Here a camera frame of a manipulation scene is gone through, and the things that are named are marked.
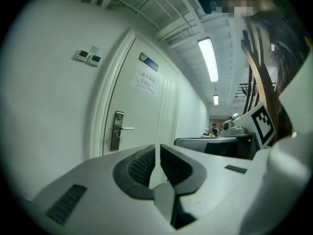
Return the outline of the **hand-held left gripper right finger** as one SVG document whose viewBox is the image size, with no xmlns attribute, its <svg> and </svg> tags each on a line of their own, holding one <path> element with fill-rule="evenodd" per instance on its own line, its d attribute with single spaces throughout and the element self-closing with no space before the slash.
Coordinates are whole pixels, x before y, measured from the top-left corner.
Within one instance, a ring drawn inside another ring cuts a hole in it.
<svg viewBox="0 0 313 235">
<path fill-rule="evenodd" d="M 175 195 L 171 227 L 159 235 L 244 235 L 268 155 L 243 160 L 162 144 L 160 164 Z"/>
</svg>

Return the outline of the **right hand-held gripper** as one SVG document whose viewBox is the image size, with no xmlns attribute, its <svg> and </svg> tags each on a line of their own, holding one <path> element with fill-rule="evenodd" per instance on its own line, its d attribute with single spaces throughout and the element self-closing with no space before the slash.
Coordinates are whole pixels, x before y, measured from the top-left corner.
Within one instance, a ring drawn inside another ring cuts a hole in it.
<svg viewBox="0 0 313 235">
<path fill-rule="evenodd" d="M 265 149 L 276 131 L 265 106 L 260 103 L 235 120 L 223 123 L 221 137 L 179 138 L 174 145 L 193 151 L 252 160 Z"/>
</svg>

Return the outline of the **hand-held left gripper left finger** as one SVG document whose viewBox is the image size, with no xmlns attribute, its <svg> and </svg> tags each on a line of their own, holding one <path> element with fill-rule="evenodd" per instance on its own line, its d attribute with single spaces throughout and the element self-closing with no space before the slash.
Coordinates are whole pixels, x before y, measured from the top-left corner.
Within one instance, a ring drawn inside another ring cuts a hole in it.
<svg viewBox="0 0 313 235">
<path fill-rule="evenodd" d="M 86 160 L 34 198 L 49 235 L 168 235 L 149 179 L 156 148 L 144 145 Z"/>
</svg>

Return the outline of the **white door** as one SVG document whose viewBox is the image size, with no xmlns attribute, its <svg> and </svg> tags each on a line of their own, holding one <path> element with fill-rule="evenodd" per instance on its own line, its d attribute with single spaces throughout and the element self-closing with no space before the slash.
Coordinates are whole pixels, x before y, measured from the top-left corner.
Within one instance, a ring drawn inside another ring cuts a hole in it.
<svg viewBox="0 0 313 235">
<path fill-rule="evenodd" d="M 141 53 L 155 61 L 158 72 L 139 60 Z M 150 69 L 159 76 L 159 96 L 133 87 L 136 67 Z M 103 154 L 134 148 L 142 145 L 173 141 L 177 122 L 178 74 L 150 46 L 136 39 L 122 65 L 110 102 L 108 122 L 105 128 Z M 115 111 L 124 112 L 119 149 L 111 151 L 112 127 Z"/>
</svg>

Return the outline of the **blue door name plate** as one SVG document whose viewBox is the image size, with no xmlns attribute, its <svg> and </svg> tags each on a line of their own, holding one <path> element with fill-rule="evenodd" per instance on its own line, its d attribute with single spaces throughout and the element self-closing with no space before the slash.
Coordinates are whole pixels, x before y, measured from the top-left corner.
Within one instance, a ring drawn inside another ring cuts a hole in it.
<svg viewBox="0 0 313 235">
<path fill-rule="evenodd" d="M 151 67 L 154 71 L 158 72 L 159 65 L 143 52 L 140 54 L 139 60 L 147 66 Z"/>
</svg>

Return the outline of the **white paper notice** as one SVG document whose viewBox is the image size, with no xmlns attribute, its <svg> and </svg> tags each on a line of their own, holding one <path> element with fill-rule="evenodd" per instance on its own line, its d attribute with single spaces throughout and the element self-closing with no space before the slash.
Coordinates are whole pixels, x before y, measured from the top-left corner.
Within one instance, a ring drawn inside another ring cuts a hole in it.
<svg viewBox="0 0 313 235">
<path fill-rule="evenodd" d="M 133 80 L 133 87 L 138 87 L 153 96 L 158 97 L 160 88 L 159 76 L 150 69 L 137 66 Z"/>
</svg>

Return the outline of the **long ceiling light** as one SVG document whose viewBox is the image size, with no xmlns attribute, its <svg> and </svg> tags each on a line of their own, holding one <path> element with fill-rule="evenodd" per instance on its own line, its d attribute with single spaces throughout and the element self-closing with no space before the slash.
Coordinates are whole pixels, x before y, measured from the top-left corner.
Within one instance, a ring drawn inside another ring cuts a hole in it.
<svg viewBox="0 0 313 235">
<path fill-rule="evenodd" d="M 211 82 L 218 82 L 218 66 L 211 39 L 209 37 L 202 38 L 198 40 L 198 45 L 205 60 Z"/>
</svg>

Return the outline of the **white door frame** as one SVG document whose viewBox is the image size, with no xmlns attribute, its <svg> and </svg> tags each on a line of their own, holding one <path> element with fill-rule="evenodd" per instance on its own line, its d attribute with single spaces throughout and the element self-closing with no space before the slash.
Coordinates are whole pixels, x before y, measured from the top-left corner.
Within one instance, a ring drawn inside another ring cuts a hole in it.
<svg viewBox="0 0 313 235">
<path fill-rule="evenodd" d="M 170 57 L 147 36 L 136 31 L 134 28 L 127 28 L 106 58 L 106 61 L 108 61 L 108 64 L 106 64 L 107 69 L 104 74 L 101 75 L 99 85 L 96 87 L 96 96 L 94 97 L 92 107 L 87 145 L 87 154 L 90 159 L 103 155 L 105 127 L 108 122 L 107 118 L 114 87 L 127 54 L 136 39 L 140 39 L 157 52 L 178 74 L 178 82 L 180 82 L 181 72 Z"/>
</svg>

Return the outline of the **white wall thermostat panel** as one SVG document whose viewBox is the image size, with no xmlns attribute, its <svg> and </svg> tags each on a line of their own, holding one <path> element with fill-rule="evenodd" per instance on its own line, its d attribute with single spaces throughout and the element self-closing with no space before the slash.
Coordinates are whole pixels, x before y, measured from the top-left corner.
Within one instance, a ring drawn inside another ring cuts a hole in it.
<svg viewBox="0 0 313 235">
<path fill-rule="evenodd" d="M 77 53 L 75 55 L 75 59 L 82 61 L 82 62 L 85 62 L 88 55 L 89 55 L 89 53 L 87 51 L 79 50 L 79 51 L 77 51 Z"/>
<path fill-rule="evenodd" d="M 101 57 L 94 55 L 94 54 L 89 55 L 87 58 L 87 63 L 94 67 L 98 67 L 100 64 L 100 61 L 101 61 Z"/>
</svg>

